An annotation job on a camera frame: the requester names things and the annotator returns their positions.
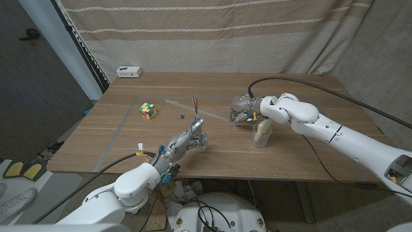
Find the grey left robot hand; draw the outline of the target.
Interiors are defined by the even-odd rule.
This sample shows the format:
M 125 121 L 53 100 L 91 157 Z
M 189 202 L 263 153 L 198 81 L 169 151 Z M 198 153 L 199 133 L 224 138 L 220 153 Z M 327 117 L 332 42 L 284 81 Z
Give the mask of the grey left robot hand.
M 187 131 L 182 131 L 173 136 L 164 150 L 150 161 L 150 164 L 158 171 L 160 176 L 166 174 L 176 162 L 185 156 L 187 151 L 196 147 L 206 147 L 209 139 L 201 131 L 203 123 L 203 119 L 196 117 Z

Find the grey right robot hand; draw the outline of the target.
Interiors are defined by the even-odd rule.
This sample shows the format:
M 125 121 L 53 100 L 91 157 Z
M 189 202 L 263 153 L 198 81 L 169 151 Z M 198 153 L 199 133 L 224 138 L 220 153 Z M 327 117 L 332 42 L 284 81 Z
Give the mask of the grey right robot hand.
M 251 98 L 249 94 L 236 97 L 229 107 L 229 120 L 234 124 L 256 121 L 261 116 L 261 98 Z

